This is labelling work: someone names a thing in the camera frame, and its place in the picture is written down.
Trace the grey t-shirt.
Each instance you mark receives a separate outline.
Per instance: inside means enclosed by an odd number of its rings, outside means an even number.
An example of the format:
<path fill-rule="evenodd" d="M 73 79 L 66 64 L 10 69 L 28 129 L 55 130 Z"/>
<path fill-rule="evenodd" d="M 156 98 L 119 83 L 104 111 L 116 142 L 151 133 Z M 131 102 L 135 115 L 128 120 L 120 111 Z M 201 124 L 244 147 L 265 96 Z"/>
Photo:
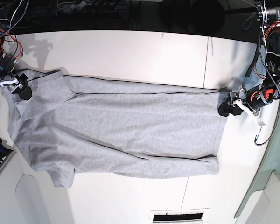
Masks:
<path fill-rule="evenodd" d="M 35 171 L 70 188 L 76 173 L 178 178 L 219 172 L 228 93 L 25 70 L 29 100 L 3 89 L 8 133 Z"/>

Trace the white floor vent grille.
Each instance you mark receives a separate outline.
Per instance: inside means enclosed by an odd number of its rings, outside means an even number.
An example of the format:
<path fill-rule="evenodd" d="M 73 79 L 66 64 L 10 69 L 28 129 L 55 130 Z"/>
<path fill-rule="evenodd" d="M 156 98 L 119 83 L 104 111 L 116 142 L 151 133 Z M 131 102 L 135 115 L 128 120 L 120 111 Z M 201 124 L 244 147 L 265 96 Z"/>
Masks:
<path fill-rule="evenodd" d="M 202 224 L 205 210 L 151 211 L 152 224 Z"/>

